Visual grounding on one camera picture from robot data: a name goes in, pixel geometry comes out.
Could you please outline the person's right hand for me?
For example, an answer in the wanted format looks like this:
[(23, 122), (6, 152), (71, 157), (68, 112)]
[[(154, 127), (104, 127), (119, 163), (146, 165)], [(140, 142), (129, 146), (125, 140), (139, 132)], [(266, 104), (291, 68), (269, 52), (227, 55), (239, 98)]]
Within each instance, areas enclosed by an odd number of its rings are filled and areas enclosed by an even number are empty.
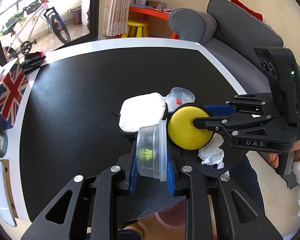
[[(295, 151), (295, 161), (300, 161), (300, 140), (294, 142), (292, 151)], [(269, 163), (272, 167), (277, 168), (279, 165), (279, 155), (277, 153), (268, 153)]]

